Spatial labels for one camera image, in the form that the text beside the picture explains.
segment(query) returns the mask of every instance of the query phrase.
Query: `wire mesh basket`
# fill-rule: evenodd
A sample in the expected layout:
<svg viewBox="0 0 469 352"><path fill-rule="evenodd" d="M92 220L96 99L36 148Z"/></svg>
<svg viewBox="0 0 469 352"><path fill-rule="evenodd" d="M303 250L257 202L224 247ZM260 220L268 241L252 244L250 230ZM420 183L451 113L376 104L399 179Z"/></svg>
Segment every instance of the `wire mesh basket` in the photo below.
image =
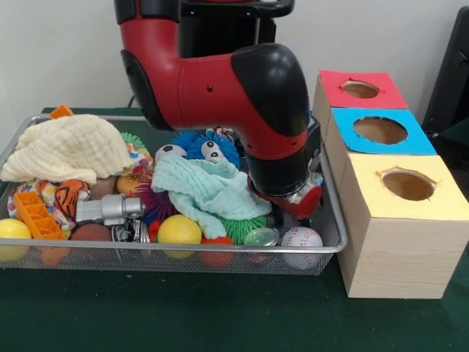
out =
<svg viewBox="0 0 469 352"><path fill-rule="evenodd" d="M151 154L168 144L178 132L156 131L143 117L105 116L121 132L134 134L145 143ZM18 138L30 125L48 120L31 117L20 127L0 156L0 166L13 152ZM2 262L4 268L55 268L106 271L177 271L243 274L319 275L334 253L347 245L347 231L341 212L328 159L324 148L320 156L324 174L321 205L312 214L311 227L322 237L323 247L208 246L159 243L117 243L94 241L39 241L0 238L0 251L26 252L21 259ZM0 219L8 218L7 200L15 183L0 185ZM273 217L267 224L273 226ZM286 216L281 235L297 226Z"/></svg>

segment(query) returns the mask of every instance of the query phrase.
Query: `white wall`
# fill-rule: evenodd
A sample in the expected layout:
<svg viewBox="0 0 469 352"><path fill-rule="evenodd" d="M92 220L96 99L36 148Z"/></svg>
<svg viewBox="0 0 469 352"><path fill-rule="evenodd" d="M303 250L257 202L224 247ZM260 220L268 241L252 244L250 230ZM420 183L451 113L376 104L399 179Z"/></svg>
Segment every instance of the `white wall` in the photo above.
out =
<svg viewBox="0 0 469 352"><path fill-rule="evenodd" d="M131 93L112 0L0 1L0 150L44 106L124 106ZM278 41L314 92L319 69L388 71L422 119L467 0L297 0Z"/></svg>

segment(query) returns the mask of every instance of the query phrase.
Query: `circular hole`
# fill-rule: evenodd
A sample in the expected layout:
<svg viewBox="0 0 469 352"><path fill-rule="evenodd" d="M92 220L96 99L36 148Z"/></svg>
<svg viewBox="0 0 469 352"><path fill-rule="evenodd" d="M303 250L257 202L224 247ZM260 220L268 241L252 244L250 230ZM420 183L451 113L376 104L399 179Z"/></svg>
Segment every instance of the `circular hole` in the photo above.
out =
<svg viewBox="0 0 469 352"><path fill-rule="evenodd" d="M435 191L432 181L410 170L389 172L384 175L383 182L389 191L407 200L425 200Z"/></svg>
<svg viewBox="0 0 469 352"><path fill-rule="evenodd" d="M362 81L347 81L342 89L354 98L371 99L380 94L380 89L373 84Z"/></svg>
<svg viewBox="0 0 469 352"><path fill-rule="evenodd" d="M364 117L353 128L360 136L382 144L397 144L407 138L404 126L386 117Z"/></svg>

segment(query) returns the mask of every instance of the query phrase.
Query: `light blue towel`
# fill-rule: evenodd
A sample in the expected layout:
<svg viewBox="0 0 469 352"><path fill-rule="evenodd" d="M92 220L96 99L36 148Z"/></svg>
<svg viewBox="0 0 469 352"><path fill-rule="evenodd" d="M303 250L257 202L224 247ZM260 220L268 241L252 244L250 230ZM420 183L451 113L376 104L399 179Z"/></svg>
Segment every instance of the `light blue towel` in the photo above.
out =
<svg viewBox="0 0 469 352"><path fill-rule="evenodd" d="M214 215L247 220L269 214L269 202L248 189L248 175L225 158L186 160L167 155L155 165L152 188L168 191L183 215L196 221L208 239L225 237L226 230Z"/></svg>

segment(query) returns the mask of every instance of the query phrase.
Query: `brown ball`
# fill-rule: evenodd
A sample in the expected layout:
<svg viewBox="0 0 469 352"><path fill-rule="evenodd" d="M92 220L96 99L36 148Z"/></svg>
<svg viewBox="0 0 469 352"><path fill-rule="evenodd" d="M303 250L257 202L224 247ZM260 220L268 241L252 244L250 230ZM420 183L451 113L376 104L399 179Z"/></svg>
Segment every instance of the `brown ball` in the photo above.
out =
<svg viewBox="0 0 469 352"><path fill-rule="evenodd" d="M112 241L111 231L98 224L88 224L80 227L72 235L71 241Z"/></svg>
<svg viewBox="0 0 469 352"><path fill-rule="evenodd" d="M96 184L91 187L91 200L101 200L104 196L115 194L117 176L98 178Z"/></svg>
<svg viewBox="0 0 469 352"><path fill-rule="evenodd" d="M134 175L121 176L117 180L117 191L121 194L125 194L126 197L134 197L135 193L138 191L137 187L145 180L151 179L152 176L151 169L145 169Z"/></svg>

